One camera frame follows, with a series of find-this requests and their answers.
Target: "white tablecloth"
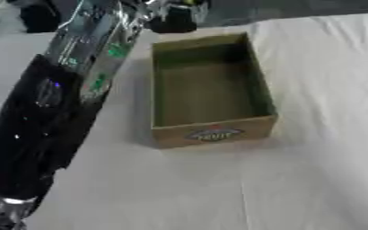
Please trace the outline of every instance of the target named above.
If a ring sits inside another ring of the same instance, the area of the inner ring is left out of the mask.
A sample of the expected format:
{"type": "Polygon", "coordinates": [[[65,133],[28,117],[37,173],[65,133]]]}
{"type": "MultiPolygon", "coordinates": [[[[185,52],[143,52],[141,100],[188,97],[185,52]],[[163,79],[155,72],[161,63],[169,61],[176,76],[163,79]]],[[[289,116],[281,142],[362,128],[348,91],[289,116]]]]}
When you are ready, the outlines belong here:
{"type": "MultiPolygon", "coordinates": [[[[248,31],[280,119],[262,143],[149,146],[145,32],[30,229],[368,230],[368,14],[248,31]]],[[[0,104],[52,34],[0,39],[0,104]]]]}

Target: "silver metal part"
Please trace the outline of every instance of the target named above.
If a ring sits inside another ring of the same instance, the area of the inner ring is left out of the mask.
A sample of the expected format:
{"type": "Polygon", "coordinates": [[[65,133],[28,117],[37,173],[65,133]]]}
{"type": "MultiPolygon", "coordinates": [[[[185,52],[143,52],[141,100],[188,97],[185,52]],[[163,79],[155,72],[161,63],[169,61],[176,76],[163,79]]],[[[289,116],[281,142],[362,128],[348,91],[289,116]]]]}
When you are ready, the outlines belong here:
{"type": "Polygon", "coordinates": [[[45,57],[80,75],[82,102],[96,102],[111,87],[150,16],[145,4],[82,1],[71,20],[60,26],[45,57]]]}
{"type": "Polygon", "coordinates": [[[0,197],[0,230],[24,230],[22,222],[34,206],[35,199],[18,200],[0,197]]]}

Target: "cardboard box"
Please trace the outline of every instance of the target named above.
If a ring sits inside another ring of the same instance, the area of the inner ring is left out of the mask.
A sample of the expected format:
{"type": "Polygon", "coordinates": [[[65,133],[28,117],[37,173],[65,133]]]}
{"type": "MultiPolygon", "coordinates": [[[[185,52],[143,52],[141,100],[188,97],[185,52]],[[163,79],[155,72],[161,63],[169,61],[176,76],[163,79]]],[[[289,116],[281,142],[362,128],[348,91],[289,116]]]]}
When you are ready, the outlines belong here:
{"type": "Polygon", "coordinates": [[[153,71],[161,148],[261,139],[276,122],[246,33],[154,44],[153,71]]]}

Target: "floor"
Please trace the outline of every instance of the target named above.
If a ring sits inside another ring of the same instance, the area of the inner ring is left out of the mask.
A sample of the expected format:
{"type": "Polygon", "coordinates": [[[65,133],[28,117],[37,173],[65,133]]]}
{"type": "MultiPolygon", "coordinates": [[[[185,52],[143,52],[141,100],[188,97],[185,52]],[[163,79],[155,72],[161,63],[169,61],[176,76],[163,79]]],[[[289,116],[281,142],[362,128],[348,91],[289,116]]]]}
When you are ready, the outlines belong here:
{"type": "MultiPolygon", "coordinates": [[[[68,18],[79,0],[54,0],[68,18]]],[[[272,18],[368,13],[368,0],[212,0],[206,26],[234,25],[272,18]]]]}

